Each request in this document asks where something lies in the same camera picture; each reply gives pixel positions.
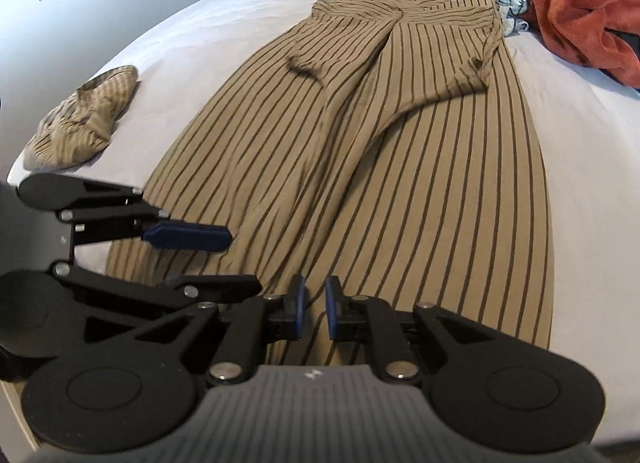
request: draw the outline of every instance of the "white bed sheet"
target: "white bed sheet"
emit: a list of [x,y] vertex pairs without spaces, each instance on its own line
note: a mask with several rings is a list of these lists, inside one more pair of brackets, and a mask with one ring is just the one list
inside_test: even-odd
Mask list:
[[[180,131],[235,69],[315,0],[203,0],[103,70],[134,64],[140,87],[111,145],[78,175],[142,187]],[[598,443],[640,437],[640,94],[556,58],[531,34],[508,39],[546,164],[556,259],[552,350],[607,394]],[[9,175],[26,175],[20,156]],[[80,262],[104,271],[107,245]]]

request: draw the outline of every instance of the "tan striped garment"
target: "tan striped garment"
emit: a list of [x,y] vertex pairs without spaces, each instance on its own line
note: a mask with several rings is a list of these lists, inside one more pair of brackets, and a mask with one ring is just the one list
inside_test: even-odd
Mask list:
[[49,111],[24,150],[27,170],[79,165],[110,143],[113,124],[133,95],[138,70],[122,66],[80,86]]
[[305,338],[276,363],[356,361],[328,339],[322,283],[398,309],[431,301],[546,346],[545,172],[492,0],[319,0],[252,56],[145,189],[174,218],[227,224],[223,254],[115,244],[108,273],[308,277]]

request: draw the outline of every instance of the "gray gripper housing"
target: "gray gripper housing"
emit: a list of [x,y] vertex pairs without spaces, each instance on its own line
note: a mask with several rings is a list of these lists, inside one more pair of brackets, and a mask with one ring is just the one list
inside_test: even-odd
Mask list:
[[606,463],[587,445],[513,455],[452,431],[421,391],[369,366],[260,366],[215,387],[177,430],[142,448],[88,455],[44,445],[27,463]]

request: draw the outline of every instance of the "beige fabric bundle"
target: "beige fabric bundle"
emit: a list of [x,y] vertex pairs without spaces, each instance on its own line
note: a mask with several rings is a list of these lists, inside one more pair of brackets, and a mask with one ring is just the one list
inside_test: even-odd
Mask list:
[[107,148],[137,80],[134,66],[122,66],[80,86],[40,122],[25,148],[24,168],[71,167]]
[[145,197],[234,242],[207,255],[122,241],[110,275],[255,273],[278,293],[307,277],[305,337],[272,363],[358,360],[328,339],[329,274],[347,295],[430,301],[548,343],[545,172],[492,0],[317,1],[213,96]]

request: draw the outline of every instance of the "bed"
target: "bed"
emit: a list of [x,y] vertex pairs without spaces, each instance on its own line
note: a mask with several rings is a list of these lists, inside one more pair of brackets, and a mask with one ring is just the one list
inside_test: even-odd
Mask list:
[[[141,36],[102,69],[135,65],[138,91],[110,146],[73,172],[144,186],[211,95],[314,1],[203,0]],[[588,367],[606,390],[595,442],[636,439],[640,94],[562,61],[532,34],[507,42],[546,166],[556,265],[550,348]],[[20,156],[8,181],[27,175]],[[78,250],[83,266],[104,271],[108,245]]]

